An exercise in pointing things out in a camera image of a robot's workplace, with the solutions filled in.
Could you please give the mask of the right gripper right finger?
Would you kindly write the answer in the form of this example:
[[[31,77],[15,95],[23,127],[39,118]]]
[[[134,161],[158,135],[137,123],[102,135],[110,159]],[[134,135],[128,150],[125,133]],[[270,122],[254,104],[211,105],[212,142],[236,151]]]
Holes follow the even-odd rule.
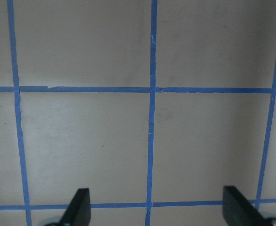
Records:
[[[235,186],[223,187],[222,215],[228,226],[269,226]]]

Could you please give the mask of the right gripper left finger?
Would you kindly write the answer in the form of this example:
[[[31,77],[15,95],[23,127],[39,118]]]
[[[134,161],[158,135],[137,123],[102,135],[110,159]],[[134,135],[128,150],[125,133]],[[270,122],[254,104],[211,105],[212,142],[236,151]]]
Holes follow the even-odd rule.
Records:
[[[88,226],[91,221],[91,203],[88,188],[76,191],[68,208],[58,222],[59,226]]]

